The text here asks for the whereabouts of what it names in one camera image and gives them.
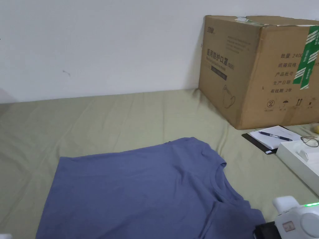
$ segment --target bed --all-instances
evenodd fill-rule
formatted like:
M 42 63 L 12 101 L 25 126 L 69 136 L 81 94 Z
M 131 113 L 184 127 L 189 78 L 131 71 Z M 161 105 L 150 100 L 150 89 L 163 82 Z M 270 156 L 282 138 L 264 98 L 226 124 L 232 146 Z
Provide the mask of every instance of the bed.
M 288 129 L 311 135 L 309 125 Z M 34 238 L 60 156 L 121 152 L 182 137 L 208 143 L 227 162 L 233 188 L 266 221 L 272 199 L 318 196 L 276 155 L 233 128 L 199 90 L 96 96 L 0 105 L 0 233 Z

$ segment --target clipboard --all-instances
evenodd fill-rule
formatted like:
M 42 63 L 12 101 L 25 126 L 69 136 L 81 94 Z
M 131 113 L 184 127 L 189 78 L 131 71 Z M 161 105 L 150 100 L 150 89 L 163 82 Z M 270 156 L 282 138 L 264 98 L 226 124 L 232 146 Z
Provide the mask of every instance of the clipboard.
M 270 155 L 270 154 L 275 154 L 277 152 L 277 148 L 275 149 L 269 149 L 266 146 L 264 146 L 261 142 L 250 136 L 248 133 L 242 134 L 242 136 L 247 139 L 249 142 L 251 142 L 253 145 L 255 145 L 257 148 L 259 148 L 261 151 L 263 151 L 265 154 Z

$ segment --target blue t-shirt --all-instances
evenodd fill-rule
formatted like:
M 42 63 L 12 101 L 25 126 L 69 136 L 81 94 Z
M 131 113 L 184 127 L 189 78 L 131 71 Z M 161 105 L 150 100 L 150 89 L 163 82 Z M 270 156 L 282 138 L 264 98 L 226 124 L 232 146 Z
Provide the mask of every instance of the blue t-shirt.
M 61 157 L 36 238 L 253 238 L 263 215 L 231 187 L 225 166 L 195 138 Z

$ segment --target green tape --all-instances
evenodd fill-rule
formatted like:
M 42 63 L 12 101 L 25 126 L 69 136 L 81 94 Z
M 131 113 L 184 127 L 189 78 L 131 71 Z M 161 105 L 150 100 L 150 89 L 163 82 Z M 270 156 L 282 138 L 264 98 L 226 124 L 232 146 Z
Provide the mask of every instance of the green tape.
M 298 66 L 293 84 L 300 84 L 300 89 L 309 88 L 309 78 L 319 52 L 319 26 L 311 26 L 307 36 L 305 49 Z

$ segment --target white wall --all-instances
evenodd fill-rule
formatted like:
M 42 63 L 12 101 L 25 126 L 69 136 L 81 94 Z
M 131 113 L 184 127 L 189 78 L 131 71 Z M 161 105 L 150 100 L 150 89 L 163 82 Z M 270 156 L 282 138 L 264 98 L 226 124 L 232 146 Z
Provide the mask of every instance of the white wall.
M 2 0 L 0 103 L 197 87 L 205 15 L 318 12 L 318 0 Z

